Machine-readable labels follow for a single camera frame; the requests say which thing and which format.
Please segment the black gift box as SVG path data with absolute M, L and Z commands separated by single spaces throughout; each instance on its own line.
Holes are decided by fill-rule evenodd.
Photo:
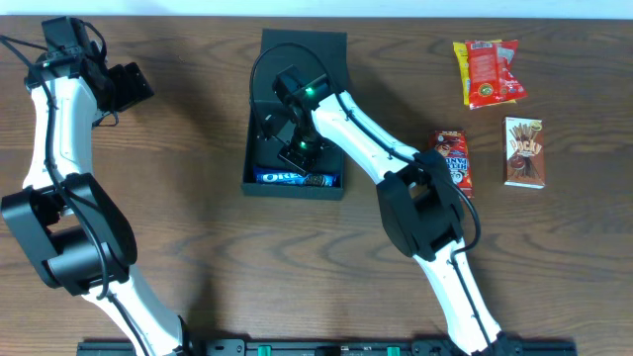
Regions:
M 347 35 L 264 29 L 249 78 L 241 188 L 247 196 L 337 201 L 344 152 L 321 137 L 309 109 L 347 87 Z

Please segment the blue Oreo cookie pack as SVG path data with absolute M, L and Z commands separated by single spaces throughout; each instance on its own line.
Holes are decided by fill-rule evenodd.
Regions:
M 257 183 L 273 185 L 312 186 L 312 187 L 337 187 L 339 176 L 337 174 L 309 173 L 302 176 L 299 173 L 257 167 L 253 168 L 253 176 Z

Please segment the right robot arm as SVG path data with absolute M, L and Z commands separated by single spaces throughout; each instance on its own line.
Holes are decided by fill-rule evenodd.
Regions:
M 453 344 L 467 355 L 511 354 L 466 256 L 476 244 L 465 240 L 462 221 L 469 213 L 480 233 L 479 216 L 440 153 L 420 152 L 394 138 L 328 73 L 307 81 L 291 65 L 275 76 L 272 90 L 295 126 L 279 159 L 306 176 L 325 142 L 342 149 L 375 183 L 383 228 L 397 250 L 420 266 Z

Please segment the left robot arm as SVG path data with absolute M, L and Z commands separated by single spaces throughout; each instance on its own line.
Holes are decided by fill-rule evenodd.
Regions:
M 103 37 L 74 17 L 42 23 L 45 44 L 26 63 L 36 108 L 34 152 L 21 191 L 1 214 L 42 281 L 102 310 L 130 355 L 195 355 L 183 318 L 136 267 L 133 229 L 94 176 L 92 132 L 154 94 L 138 65 L 108 66 Z

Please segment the red Hello Panda box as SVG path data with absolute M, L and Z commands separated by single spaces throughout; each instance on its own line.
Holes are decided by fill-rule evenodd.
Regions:
M 444 157 L 453 183 L 472 199 L 474 191 L 466 132 L 433 131 L 428 146 Z

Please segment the brown Pocky box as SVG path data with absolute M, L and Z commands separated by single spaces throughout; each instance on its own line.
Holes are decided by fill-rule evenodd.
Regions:
M 543 189 L 546 185 L 543 121 L 506 117 L 503 139 L 504 184 Z

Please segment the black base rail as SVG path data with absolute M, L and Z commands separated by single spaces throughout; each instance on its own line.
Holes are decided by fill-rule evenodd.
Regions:
M 448 339 L 406 342 L 283 342 L 212 340 L 203 347 L 210 356 L 458 356 L 464 352 Z M 577 356 L 568 341 L 508 339 L 501 350 L 508 356 Z

